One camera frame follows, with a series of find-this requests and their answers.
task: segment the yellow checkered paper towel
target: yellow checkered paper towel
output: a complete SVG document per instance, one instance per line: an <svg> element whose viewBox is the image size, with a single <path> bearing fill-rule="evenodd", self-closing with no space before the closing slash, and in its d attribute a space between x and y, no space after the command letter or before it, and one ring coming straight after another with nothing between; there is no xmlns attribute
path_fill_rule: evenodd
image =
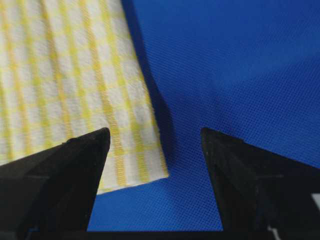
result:
<svg viewBox="0 0 320 240"><path fill-rule="evenodd" d="M108 127L99 193L168 176L119 0L0 0L0 165Z"/></svg>

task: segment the blue fabric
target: blue fabric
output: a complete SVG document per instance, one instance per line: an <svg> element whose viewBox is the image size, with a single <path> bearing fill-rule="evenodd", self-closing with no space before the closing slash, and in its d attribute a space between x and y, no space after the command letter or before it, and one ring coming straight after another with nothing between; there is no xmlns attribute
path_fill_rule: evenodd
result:
<svg viewBox="0 0 320 240"><path fill-rule="evenodd" d="M319 0L123 4L170 177L98 196L89 230L221 230L202 127L320 167Z"/></svg>

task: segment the blue textured background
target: blue textured background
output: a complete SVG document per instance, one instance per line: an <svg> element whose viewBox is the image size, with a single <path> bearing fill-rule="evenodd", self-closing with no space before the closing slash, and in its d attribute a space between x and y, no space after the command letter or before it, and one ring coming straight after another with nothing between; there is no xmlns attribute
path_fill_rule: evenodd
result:
<svg viewBox="0 0 320 240"><path fill-rule="evenodd" d="M205 126L320 167L319 0L123 5L170 177L98 196L89 230L221 230Z"/></svg>

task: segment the black plastic jaw tip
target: black plastic jaw tip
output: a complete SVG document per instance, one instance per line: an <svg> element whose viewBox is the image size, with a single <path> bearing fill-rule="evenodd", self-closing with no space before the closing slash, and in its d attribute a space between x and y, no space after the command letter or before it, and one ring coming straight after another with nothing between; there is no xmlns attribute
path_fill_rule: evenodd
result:
<svg viewBox="0 0 320 240"><path fill-rule="evenodd" d="M86 231L110 147L107 128L0 167L0 239Z"/></svg>

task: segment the yellow grid pattern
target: yellow grid pattern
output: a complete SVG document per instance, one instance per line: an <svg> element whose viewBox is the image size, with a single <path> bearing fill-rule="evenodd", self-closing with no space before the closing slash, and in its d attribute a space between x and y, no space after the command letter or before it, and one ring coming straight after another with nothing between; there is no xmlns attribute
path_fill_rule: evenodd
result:
<svg viewBox="0 0 320 240"><path fill-rule="evenodd" d="M168 176L120 0L0 0L0 40L1 163L109 127L99 193Z"/></svg>

